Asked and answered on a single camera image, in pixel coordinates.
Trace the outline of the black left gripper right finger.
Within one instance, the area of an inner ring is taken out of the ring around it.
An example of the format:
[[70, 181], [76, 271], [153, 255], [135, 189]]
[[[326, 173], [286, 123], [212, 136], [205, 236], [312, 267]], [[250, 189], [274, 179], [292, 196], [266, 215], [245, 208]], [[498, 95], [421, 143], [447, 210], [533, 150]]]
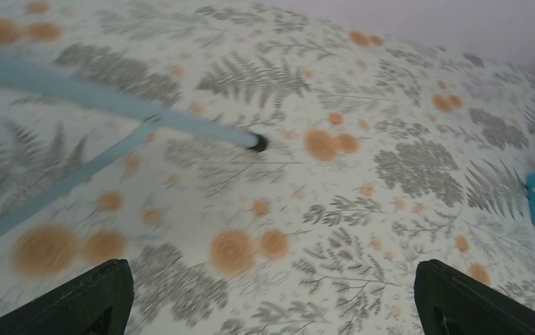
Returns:
[[535, 334], [535, 311], [436, 259], [418, 264], [414, 301], [426, 335]]

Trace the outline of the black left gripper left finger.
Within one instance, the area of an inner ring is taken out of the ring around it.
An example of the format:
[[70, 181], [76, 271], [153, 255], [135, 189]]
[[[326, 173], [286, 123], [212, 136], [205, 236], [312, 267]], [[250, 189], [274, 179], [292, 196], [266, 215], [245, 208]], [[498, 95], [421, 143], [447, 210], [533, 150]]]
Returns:
[[0, 334], [123, 334], [133, 306], [128, 261], [108, 260], [0, 317]]

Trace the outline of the light blue music stand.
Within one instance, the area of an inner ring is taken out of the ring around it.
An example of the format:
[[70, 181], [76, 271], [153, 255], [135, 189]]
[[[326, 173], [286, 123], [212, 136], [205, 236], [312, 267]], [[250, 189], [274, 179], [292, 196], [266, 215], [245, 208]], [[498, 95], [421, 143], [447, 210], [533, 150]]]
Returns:
[[46, 96], [99, 108], [122, 117], [140, 120], [141, 124], [130, 135], [97, 155], [80, 169], [70, 173], [55, 185], [24, 206], [0, 219], [0, 236], [16, 225], [30, 218], [43, 207], [69, 193], [74, 187], [85, 182], [120, 156], [127, 154], [136, 144], [145, 140], [159, 127], [198, 136], [212, 137], [229, 142], [251, 151], [263, 152], [269, 145], [268, 139], [260, 134], [184, 114], [173, 108], [165, 108], [134, 96], [108, 89], [99, 84], [66, 77], [53, 70], [21, 59], [14, 59], [0, 53], [0, 83], [17, 89], [34, 91]]

